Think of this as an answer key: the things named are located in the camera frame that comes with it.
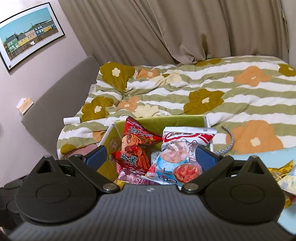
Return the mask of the framed houses picture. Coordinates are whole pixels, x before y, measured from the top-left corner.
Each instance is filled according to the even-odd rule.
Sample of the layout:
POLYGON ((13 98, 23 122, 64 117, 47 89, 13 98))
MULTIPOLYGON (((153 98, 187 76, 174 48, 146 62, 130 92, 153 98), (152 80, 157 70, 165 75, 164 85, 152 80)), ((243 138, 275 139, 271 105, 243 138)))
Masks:
POLYGON ((31 7, 1 22, 1 60, 11 72, 27 57, 64 36, 50 2, 31 7))

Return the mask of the green storage box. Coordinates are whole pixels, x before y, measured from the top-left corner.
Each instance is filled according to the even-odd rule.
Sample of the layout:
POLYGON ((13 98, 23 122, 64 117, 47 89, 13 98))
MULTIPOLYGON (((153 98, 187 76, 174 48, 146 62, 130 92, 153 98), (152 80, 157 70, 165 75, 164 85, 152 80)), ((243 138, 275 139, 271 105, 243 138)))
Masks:
POLYGON ((131 174, 131 184, 183 185, 203 172, 195 150, 216 133, 199 115, 129 116, 108 128, 101 141, 107 154, 98 158, 96 171, 111 181, 131 174))

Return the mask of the pink snack bag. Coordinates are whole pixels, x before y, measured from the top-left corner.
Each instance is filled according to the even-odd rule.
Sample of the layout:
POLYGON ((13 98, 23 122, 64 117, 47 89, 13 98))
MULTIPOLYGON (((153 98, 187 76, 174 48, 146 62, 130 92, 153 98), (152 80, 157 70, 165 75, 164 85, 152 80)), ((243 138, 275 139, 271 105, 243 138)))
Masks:
POLYGON ((118 175, 118 178, 114 181, 115 184, 122 187, 126 184, 132 185, 158 185, 156 182, 146 180, 141 176, 128 171, 127 169, 122 169, 118 175))

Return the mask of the white blue puffed snack bag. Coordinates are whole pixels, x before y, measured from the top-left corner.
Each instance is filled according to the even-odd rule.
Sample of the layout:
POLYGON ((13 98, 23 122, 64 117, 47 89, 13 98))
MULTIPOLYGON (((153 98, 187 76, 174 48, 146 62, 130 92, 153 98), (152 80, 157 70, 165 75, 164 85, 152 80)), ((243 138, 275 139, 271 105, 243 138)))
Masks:
POLYGON ((296 167, 293 166, 291 171, 278 181, 278 185, 283 191, 296 196, 296 167))

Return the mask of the gold Pillows snack bag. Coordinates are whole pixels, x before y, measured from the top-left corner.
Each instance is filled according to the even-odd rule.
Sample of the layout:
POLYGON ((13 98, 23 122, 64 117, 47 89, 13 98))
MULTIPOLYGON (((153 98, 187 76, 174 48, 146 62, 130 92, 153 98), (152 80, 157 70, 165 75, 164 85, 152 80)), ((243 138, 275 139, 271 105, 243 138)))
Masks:
POLYGON ((276 182, 278 182, 291 171, 293 166, 294 163, 293 160, 291 160, 280 168, 268 168, 268 170, 270 171, 276 182))

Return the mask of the beige curtain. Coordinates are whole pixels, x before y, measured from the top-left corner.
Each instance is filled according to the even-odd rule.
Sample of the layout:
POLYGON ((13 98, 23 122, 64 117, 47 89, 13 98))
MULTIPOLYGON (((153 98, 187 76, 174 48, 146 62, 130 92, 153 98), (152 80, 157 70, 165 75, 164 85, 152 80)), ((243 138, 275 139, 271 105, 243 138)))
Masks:
POLYGON ((60 1, 87 55, 104 64, 194 64, 242 55, 288 60, 280 1, 60 1))

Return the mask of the grey headboard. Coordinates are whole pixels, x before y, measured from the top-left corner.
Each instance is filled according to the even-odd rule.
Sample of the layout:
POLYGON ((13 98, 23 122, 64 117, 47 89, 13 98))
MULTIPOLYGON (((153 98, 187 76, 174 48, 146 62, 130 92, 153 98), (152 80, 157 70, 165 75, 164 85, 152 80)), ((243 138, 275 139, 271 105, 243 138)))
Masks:
POLYGON ((87 57, 50 87, 22 117, 28 133, 49 153, 57 157, 57 141, 64 127, 63 118, 80 110, 92 84, 96 83, 99 63, 87 57))

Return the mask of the red cartoon snack bag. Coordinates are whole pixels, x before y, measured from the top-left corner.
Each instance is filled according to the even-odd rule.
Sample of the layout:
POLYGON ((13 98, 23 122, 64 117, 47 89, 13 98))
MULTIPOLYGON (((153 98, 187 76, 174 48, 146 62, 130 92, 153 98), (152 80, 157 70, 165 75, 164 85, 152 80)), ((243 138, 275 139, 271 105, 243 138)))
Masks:
POLYGON ((129 116, 125 121, 121 150, 113 152, 111 155, 122 168, 139 175, 145 175, 151 166, 147 152, 161 140, 161 135, 147 130, 129 116))

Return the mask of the green striped floral blanket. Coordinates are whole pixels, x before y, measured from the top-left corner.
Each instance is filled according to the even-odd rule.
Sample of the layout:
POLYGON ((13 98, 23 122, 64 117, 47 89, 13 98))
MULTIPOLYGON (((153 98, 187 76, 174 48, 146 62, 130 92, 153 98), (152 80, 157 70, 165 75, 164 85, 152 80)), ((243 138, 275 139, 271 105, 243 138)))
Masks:
POLYGON ((164 115, 205 114, 217 129, 214 150, 232 154, 295 146, 295 68, 271 56, 214 58, 193 65, 127 66, 107 62, 57 141, 62 158, 101 141, 115 121, 164 115))

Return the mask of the blue shrimp cracker bag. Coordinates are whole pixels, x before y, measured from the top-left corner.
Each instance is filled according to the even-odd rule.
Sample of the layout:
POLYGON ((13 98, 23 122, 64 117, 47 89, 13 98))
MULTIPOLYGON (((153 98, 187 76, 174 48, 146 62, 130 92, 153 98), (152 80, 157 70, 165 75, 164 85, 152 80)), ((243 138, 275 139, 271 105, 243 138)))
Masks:
POLYGON ((175 184, 179 187, 203 174, 196 161, 197 146, 210 144, 217 133, 215 128, 167 126, 163 130, 161 152, 151 158, 151 166, 143 176, 160 185, 175 184))

